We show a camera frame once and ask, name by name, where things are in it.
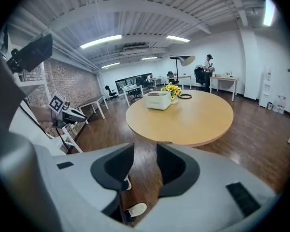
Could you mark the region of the person's right hand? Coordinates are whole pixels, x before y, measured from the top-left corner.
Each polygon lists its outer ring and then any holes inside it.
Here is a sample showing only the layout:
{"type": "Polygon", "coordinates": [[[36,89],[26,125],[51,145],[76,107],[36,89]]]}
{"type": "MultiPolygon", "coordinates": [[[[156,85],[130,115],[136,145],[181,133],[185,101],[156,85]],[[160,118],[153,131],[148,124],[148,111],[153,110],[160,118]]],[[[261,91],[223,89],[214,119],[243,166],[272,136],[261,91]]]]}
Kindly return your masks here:
{"type": "Polygon", "coordinates": [[[0,55],[0,134],[8,132],[24,97],[24,92],[15,83],[7,63],[0,55]]]}

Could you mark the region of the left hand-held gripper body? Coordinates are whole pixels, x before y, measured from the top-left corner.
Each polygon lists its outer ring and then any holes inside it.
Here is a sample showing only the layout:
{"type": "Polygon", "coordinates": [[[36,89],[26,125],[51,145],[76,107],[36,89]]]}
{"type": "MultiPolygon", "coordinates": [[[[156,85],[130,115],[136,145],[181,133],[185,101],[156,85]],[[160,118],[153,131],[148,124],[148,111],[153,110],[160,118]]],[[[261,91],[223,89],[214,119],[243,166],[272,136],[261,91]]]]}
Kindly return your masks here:
{"type": "Polygon", "coordinates": [[[74,124],[74,113],[70,108],[70,102],[56,91],[48,104],[51,111],[52,126],[56,129],[62,129],[66,124],[74,124]]]}

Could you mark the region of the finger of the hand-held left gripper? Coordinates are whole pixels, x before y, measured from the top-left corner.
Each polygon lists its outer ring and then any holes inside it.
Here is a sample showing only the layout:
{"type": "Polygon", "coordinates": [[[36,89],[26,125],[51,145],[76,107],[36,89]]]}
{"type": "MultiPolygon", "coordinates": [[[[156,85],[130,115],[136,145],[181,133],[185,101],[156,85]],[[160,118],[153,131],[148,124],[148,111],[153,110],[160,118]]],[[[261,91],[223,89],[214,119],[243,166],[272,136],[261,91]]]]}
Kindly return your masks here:
{"type": "Polygon", "coordinates": [[[74,122],[85,122],[86,121],[86,116],[80,112],[79,110],[77,109],[73,109],[73,120],[74,122]]]}

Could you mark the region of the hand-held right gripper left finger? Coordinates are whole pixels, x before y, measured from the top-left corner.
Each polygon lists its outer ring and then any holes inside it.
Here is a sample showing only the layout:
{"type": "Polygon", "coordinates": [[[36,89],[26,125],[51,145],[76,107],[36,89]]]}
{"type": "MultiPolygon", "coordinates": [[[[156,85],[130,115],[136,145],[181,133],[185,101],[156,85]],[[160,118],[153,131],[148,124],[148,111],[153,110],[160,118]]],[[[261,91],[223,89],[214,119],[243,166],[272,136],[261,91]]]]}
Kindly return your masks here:
{"type": "Polygon", "coordinates": [[[133,144],[53,157],[14,133],[0,136],[0,182],[12,204],[43,232],[129,232],[111,218],[133,163],[133,144]]]}

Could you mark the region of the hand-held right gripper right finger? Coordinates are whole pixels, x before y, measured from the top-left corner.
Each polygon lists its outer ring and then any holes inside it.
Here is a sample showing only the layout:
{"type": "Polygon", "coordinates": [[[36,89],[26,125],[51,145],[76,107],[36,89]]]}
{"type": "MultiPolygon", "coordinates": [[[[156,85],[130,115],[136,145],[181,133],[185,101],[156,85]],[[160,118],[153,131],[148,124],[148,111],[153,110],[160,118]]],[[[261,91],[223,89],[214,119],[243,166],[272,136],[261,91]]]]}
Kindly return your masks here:
{"type": "Polygon", "coordinates": [[[157,143],[158,201],[143,232],[251,232],[279,196],[255,175],[218,154],[157,143]]]}

